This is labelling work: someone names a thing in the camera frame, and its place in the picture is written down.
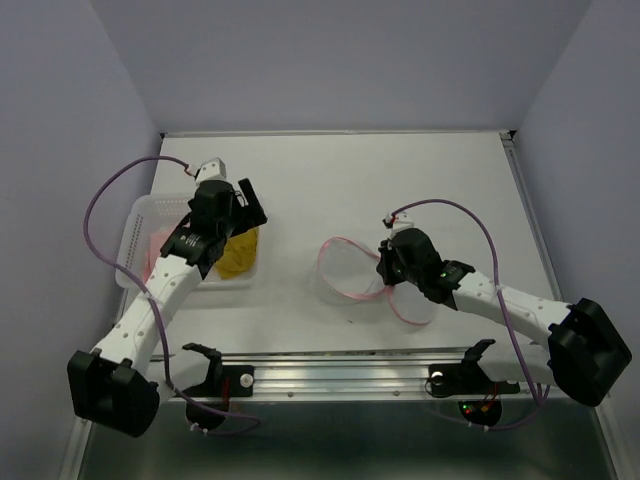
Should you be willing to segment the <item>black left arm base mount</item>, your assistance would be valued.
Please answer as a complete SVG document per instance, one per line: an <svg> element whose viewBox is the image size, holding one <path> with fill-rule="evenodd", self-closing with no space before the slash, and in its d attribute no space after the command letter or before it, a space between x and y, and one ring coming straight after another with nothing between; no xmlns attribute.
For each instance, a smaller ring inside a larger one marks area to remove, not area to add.
<svg viewBox="0 0 640 480"><path fill-rule="evenodd" d="M231 400L253 395L255 368L223 363L215 348L190 342L171 357L169 393L186 402L185 419L192 432L230 436L261 425L258 417L231 411Z"/></svg>

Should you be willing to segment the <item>white perforated plastic basket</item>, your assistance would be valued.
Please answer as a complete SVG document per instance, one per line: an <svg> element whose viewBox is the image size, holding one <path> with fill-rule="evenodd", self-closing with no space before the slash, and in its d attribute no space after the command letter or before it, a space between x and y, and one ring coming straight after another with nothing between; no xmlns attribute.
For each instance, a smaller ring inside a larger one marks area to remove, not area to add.
<svg viewBox="0 0 640 480"><path fill-rule="evenodd" d="M190 199L191 196L185 193L150 194L137 199L125 224L117 263L142 280L143 262L150 235L162 229L170 229L172 232L179 221L190 212L188 206ZM230 291L249 288L254 283L257 271L258 249L255 264L247 273L231 280L222 280L214 267L197 290ZM137 286L119 270L116 270L115 280L122 288L137 289Z"/></svg>

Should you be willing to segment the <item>yellow garment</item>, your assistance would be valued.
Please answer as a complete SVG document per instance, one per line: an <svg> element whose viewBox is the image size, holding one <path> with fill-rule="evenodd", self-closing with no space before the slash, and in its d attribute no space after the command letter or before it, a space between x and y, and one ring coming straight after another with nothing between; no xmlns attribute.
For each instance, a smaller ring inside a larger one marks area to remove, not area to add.
<svg viewBox="0 0 640 480"><path fill-rule="evenodd" d="M222 280L231 280L247 273L255 264L259 228L252 228L229 239L222 257L214 267Z"/></svg>

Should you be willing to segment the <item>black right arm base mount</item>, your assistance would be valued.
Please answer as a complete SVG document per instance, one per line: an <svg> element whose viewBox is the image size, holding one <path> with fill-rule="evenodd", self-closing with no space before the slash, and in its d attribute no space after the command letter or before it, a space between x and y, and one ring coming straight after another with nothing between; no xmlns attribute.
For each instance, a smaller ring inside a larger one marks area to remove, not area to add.
<svg viewBox="0 0 640 480"><path fill-rule="evenodd" d="M491 380L480 368L483 354L495 343L493 339L480 340L465 351L460 361L430 367L424 383L425 392L435 399L462 396L458 401L462 419L471 427L488 431L506 429L498 426L503 412L500 396L521 391L518 383Z"/></svg>

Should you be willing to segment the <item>white mesh laundry bag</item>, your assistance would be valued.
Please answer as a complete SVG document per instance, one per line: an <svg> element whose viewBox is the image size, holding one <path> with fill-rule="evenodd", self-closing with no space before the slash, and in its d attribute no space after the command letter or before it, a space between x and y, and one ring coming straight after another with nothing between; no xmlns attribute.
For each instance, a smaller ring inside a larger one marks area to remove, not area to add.
<svg viewBox="0 0 640 480"><path fill-rule="evenodd" d="M378 307L412 328L434 322L438 307L407 283L387 286L376 271L381 255L362 242L342 236L327 239L320 247L314 283L317 295L335 305Z"/></svg>

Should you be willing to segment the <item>pink bra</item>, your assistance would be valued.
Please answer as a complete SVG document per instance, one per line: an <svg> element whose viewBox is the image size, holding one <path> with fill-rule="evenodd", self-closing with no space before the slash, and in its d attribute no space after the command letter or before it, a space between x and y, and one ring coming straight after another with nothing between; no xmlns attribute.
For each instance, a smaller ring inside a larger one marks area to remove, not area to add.
<svg viewBox="0 0 640 480"><path fill-rule="evenodd" d="M161 248L171 235L170 229L162 229L152 233L149 237L149 246L146 251L144 262L142 280L146 282L153 271L155 262L160 256Z"/></svg>

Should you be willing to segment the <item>aluminium front rail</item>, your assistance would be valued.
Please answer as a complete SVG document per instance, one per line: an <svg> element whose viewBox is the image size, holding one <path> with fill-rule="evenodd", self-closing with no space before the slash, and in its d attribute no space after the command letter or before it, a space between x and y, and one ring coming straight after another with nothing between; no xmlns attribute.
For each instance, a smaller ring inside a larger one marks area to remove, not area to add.
<svg viewBox="0 0 640 480"><path fill-rule="evenodd" d="M232 399L235 403L418 401L435 399L424 390L429 368L458 362L469 348L225 354L222 359L225 365L255 368L253 395ZM554 386L547 352L537 345L525 345L522 354L518 358L511 347L494 344L479 365L491 380L518 383L521 391L516 396L535 387ZM171 370L171 359L169 367L153 359L147 372L163 401L173 397L164 379Z"/></svg>

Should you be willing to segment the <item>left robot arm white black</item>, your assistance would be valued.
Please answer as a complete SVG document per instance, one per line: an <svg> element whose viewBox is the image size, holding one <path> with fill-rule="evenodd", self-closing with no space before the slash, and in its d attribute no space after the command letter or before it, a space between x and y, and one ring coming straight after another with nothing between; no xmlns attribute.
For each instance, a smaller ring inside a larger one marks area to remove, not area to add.
<svg viewBox="0 0 640 480"><path fill-rule="evenodd" d="M267 221L248 179L236 186L203 180L189 208L116 326L91 351L75 352L67 364L75 414L133 438L146 432L167 399L185 398L192 387L227 399L240 379L237 372L225 373L219 351L196 343L184 345L183 352L207 360L173 374L166 356L162 379L147 377L155 348L168 347L166 326L223 256L228 241Z"/></svg>

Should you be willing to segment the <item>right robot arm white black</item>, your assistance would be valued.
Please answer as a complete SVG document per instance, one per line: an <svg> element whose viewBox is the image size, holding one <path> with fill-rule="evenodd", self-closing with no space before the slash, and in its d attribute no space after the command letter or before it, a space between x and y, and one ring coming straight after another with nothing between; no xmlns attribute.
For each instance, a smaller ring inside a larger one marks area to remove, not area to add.
<svg viewBox="0 0 640 480"><path fill-rule="evenodd" d="M604 309L583 298L547 301L497 286L473 267L443 260L416 228L381 242L383 282L408 282L431 302L509 326L549 353L554 385L573 400L599 405L632 359Z"/></svg>

